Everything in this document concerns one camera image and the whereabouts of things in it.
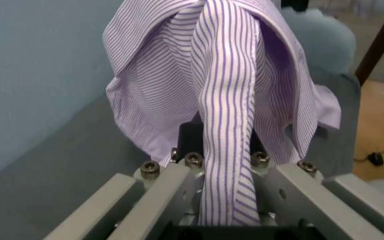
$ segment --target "striped shirt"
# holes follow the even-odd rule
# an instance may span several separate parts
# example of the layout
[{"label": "striped shirt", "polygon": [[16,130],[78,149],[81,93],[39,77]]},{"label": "striped shirt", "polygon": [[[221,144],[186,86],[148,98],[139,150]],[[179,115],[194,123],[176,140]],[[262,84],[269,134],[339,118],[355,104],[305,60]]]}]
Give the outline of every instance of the striped shirt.
[{"label": "striped shirt", "polygon": [[305,157],[318,123],[339,127],[336,97],[313,84],[300,44],[269,0],[125,0],[103,41],[115,121],[152,159],[166,166],[180,124],[199,112],[202,225],[260,223],[253,128],[283,164]]}]

